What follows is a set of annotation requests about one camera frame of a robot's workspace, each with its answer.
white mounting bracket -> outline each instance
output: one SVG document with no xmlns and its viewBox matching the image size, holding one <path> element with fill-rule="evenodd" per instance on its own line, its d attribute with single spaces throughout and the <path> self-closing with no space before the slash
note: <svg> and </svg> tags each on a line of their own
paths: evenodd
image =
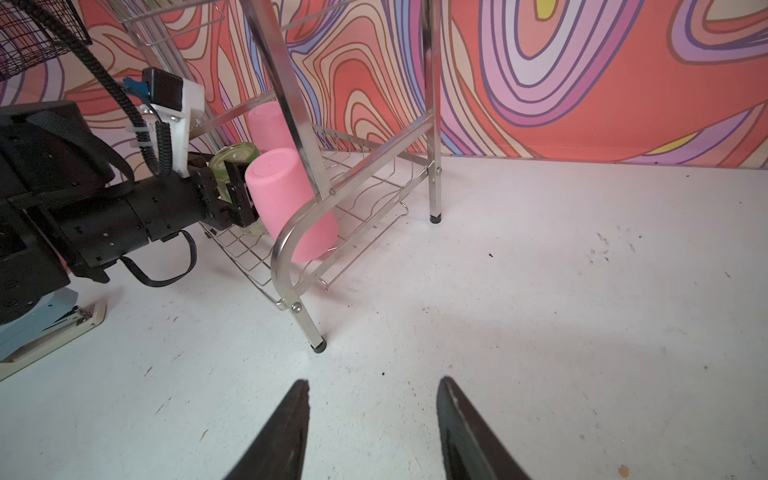
<svg viewBox="0 0 768 480">
<path fill-rule="evenodd" d="M 190 144 L 191 121 L 205 113 L 205 87 L 186 78 L 183 80 L 181 111 L 157 104 L 152 104 L 152 108 L 163 121 L 170 125 L 170 144 L 174 153 L 173 169 L 180 177 L 186 178 L 190 176 L 187 170 L 187 152 Z"/>
</svg>

rubber foot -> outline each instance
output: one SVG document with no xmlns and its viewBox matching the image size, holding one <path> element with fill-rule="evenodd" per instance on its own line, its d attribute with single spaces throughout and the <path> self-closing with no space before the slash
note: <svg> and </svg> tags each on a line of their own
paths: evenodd
<svg viewBox="0 0 768 480">
<path fill-rule="evenodd" d="M 325 339 L 323 339 L 323 342 L 320 343 L 318 346 L 312 347 L 312 350 L 315 351 L 315 353 L 323 353 L 326 351 L 326 347 L 328 346 L 328 343 Z"/>
</svg>

jar lid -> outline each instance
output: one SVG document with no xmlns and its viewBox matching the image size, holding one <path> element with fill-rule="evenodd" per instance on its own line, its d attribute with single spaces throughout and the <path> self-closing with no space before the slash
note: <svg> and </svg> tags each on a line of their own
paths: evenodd
<svg viewBox="0 0 768 480">
<path fill-rule="evenodd" d="M 229 178 L 227 175 L 227 167 L 224 165 L 224 161 L 230 161 L 238 164 L 249 164 L 254 158 L 261 154 L 256 145 L 250 142 L 243 142 L 241 144 L 230 145 L 219 150 L 219 153 L 208 163 L 208 167 L 214 171 L 215 178 Z"/>
</svg>

psychedelic wall mural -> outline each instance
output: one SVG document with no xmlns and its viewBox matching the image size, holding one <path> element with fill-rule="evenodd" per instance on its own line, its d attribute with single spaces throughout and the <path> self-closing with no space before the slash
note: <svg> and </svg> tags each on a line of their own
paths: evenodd
<svg viewBox="0 0 768 480">
<path fill-rule="evenodd" d="M 273 5 L 284 25 L 337 1 Z M 238 0 L 217 4 L 223 21 L 175 42 L 221 112 L 269 82 Z M 96 0 L 78 10 L 110 73 L 139 76 L 121 26 Z M 164 20 L 178 33 L 218 15 L 203 5 Z M 381 141 L 418 117 L 418 26 L 418 0 L 358 0 L 290 29 L 314 121 Z M 444 0 L 442 27 L 446 154 L 766 167 L 768 0 Z M 146 174 L 122 112 L 71 54 L 0 84 L 2 104 L 59 98 Z M 225 135 L 250 137 L 242 119 Z"/>
</svg>

black cable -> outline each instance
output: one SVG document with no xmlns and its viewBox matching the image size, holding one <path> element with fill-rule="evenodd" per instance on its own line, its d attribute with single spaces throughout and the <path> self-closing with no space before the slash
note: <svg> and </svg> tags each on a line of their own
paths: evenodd
<svg viewBox="0 0 768 480">
<path fill-rule="evenodd" d="M 125 83 L 123 83 L 122 86 L 123 86 L 123 91 L 126 94 L 133 95 L 134 97 L 138 98 L 141 101 L 141 103 L 147 108 L 147 110 L 149 110 L 149 113 L 154 115 L 157 121 L 163 121 L 160 118 L 160 114 L 158 114 L 157 110 L 155 110 L 154 107 L 152 106 L 152 102 L 150 101 L 149 97 L 135 91 L 133 88 L 127 86 Z"/>
<path fill-rule="evenodd" d="M 168 280 L 152 280 L 146 273 L 141 271 L 141 268 L 139 268 L 139 266 L 130 258 L 118 257 L 118 259 L 125 265 L 125 268 L 127 268 L 128 271 L 134 274 L 136 280 L 142 282 L 146 286 L 159 287 L 171 285 L 173 282 L 180 280 L 184 275 L 191 272 L 195 263 L 197 263 L 197 246 L 194 243 L 194 239 L 186 230 L 179 230 L 179 232 L 184 235 L 184 238 L 186 238 L 187 242 L 190 244 L 190 266 L 187 268 L 187 271 L 181 275 L 176 275 L 174 278 L 169 278 Z"/>
<path fill-rule="evenodd" d="M 120 105 L 120 108 L 128 116 L 128 120 L 136 128 L 143 128 L 147 126 L 147 123 L 141 117 L 139 110 L 131 102 L 131 99 L 123 91 L 123 88 L 109 75 L 107 69 L 96 59 L 95 56 L 88 50 L 88 47 L 79 38 L 77 38 L 64 24 L 62 24 L 58 18 L 52 13 L 42 8 L 32 0 L 8 0 L 16 8 L 24 11 L 29 18 L 37 23 L 45 26 L 51 33 L 53 33 L 61 42 L 67 46 L 72 52 L 80 59 L 85 67 L 93 74 L 96 80 L 107 90 L 110 96 Z M 149 132 L 138 131 L 136 132 L 136 139 L 140 143 L 150 142 Z M 161 141 L 166 141 L 168 138 L 165 134 L 158 136 L 157 149 L 162 150 L 165 155 L 161 155 L 158 161 L 155 157 L 154 149 L 152 146 L 139 147 L 141 150 L 141 156 L 144 158 L 144 163 L 147 164 L 149 171 L 158 178 L 165 178 L 171 171 L 173 159 L 167 154 L 170 151 L 170 141 L 161 147 Z"/>
<path fill-rule="evenodd" d="M 173 165 L 174 152 L 171 148 L 170 124 L 164 121 L 156 121 L 154 123 L 154 133 L 157 138 L 157 158 L 160 165 Z"/>
</svg>

